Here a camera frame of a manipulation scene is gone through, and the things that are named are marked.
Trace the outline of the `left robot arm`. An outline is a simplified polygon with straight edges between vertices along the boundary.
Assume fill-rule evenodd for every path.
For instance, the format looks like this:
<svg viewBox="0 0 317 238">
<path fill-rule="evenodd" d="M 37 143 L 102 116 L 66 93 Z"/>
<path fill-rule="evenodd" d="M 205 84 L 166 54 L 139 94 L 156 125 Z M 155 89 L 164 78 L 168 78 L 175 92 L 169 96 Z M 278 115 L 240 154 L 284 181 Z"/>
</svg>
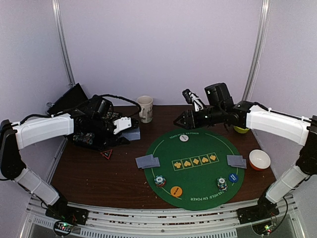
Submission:
<svg viewBox="0 0 317 238">
<path fill-rule="evenodd" d="M 31 114 L 15 123 L 4 120 L 0 125 L 0 171 L 5 180 L 12 180 L 52 206 L 60 220 L 71 216 L 71 209 L 64 204 L 53 186 L 45 182 L 21 159 L 20 151 L 30 145 L 55 137 L 65 136 L 76 146 L 101 151 L 108 147 L 128 144 L 121 136 L 135 123 L 131 116 L 113 110 L 106 95 L 94 95 L 70 108 L 63 108 L 48 115 Z"/>
</svg>

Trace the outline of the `poker chip stack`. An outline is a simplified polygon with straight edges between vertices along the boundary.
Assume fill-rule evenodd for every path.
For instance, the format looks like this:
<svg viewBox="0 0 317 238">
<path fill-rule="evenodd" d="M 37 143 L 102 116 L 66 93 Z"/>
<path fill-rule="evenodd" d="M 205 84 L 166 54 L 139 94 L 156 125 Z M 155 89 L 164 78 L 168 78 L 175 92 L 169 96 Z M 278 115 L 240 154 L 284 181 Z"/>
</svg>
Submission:
<svg viewBox="0 0 317 238">
<path fill-rule="evenodd" d="M 163 187 L 166 184 L 166 179 L 162 175 L 157 175 L 154 178 L 154 183 L 157 187 Z"/>
<path fill-rule="evenodd" d="M 223 177 L 217 178 L 217 187 L 218 187 L 219 191 L 227 191 L 228 186 L 227 186 L 226 179 Z"/>
</svg>

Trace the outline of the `orange big blind button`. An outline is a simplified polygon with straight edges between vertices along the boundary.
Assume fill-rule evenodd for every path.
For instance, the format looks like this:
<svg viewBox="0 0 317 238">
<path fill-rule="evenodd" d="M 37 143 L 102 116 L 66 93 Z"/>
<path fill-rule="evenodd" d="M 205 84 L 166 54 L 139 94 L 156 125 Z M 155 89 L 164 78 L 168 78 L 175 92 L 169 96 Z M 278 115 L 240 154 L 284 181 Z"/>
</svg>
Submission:
<svg viewBox="0 0 317 238">
<path fill-rule="evenodd" d="M 173 186 L 170 189 L 170 194 L 173 197 L 180 197 L 182 195 L 182 193 L 183 193 L 183 189 L 180 186 Z"/>
</svg>

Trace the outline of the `blue small blind button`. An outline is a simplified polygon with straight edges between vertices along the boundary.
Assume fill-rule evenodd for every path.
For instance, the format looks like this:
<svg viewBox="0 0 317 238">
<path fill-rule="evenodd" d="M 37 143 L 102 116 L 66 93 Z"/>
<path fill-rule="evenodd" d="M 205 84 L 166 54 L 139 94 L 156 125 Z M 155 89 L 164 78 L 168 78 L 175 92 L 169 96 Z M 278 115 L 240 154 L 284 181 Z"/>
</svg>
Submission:
<svg viewBox="0 0 317 238">
<path fill-rule="evenodd" d="M 239 180 L 239 177 L 236 173 L 231 173 L 231 174 L 229 174 L 228 179 L 232 183 L 237 183 Z"/>
</svg>

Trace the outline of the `white dealer button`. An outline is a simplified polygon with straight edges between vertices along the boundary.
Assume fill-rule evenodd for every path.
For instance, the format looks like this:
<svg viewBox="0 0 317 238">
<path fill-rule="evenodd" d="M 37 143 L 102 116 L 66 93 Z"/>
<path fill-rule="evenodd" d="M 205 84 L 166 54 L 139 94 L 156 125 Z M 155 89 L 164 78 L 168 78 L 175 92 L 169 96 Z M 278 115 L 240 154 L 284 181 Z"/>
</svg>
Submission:
<svg viewBox="0 0 317 238">
<path fill-rule="evenodd" d="M 179 136 L 179 140 L 182 142 L 187 142 L 189 140 L 189 136 L 186 134 L 182 134 Z"/>
</svg>

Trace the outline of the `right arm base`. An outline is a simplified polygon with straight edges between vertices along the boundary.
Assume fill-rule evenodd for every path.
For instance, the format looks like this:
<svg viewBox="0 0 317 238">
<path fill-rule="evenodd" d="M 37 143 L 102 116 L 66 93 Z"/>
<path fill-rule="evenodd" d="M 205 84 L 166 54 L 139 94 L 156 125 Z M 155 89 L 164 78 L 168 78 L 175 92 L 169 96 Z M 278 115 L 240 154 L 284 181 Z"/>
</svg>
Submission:
<svg viewBox="0 0 317 238">
<path fill-rule="evenodd" d="M 240 224 L 252 223 L 270 218 L 272 215 L 279 215 L 276 203 L 270 202 L 265 197 L 261 197 L 257 204 L 237 210 Z"/>
</svg>

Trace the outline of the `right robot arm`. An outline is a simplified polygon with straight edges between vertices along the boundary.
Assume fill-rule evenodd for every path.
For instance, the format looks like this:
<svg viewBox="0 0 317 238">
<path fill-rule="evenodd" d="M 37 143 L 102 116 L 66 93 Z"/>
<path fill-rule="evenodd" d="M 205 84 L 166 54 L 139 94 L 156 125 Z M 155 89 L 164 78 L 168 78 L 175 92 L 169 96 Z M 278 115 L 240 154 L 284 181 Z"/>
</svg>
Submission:
<svg viewBox="0 0 317 238">
<path fill-rule="evenodd" d="M 300 145 L 298 160 L 264 193 L 254 215 L 264 219 L 280 201 L 302 181 L 317 173 L 317 118 L 297 117 L 273 111 L 258 102 L 234 103 L 225 83 L 205 87 L 209 102 L 202 100 L 189 89 L 182 92 L 192 110 L 186 110 L 174 120 L 174 125 L 192 130 L 222 123 L 243 129 L 264 131 Z"/>
</svg>

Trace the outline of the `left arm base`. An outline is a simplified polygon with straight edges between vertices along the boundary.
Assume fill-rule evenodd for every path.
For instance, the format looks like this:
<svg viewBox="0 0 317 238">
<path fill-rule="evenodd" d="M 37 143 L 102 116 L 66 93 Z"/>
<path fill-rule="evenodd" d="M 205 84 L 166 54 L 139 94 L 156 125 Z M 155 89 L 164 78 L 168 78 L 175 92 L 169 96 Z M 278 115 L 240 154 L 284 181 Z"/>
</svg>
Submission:
<svg viewBox="0 0 317 238">
<path fill-rule="evenodd" d="M 56 202 L 54 205 L 48 206 L 45 215 L 72 225 L 85 225 L 89 211 L 87 209 L 69 206 L 67 203 Z"/>
</svg>

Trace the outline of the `single blue playing card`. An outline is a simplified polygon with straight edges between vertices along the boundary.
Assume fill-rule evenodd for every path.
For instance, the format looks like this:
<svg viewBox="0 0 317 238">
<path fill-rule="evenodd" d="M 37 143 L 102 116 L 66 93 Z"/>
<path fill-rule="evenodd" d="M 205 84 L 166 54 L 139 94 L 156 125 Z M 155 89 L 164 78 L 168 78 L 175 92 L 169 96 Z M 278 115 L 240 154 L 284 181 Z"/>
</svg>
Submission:
<svg viewBox="0 0 317 238">
<path fill-rule="evenodd" d="M 160 162 L 158 157 L 151 158 L 151 160 L 148 160 L 144 163 L 142 166 L 142 169 L 147 169 L 147 168 L 156 168 L 160 167 Z"/>
</svg>

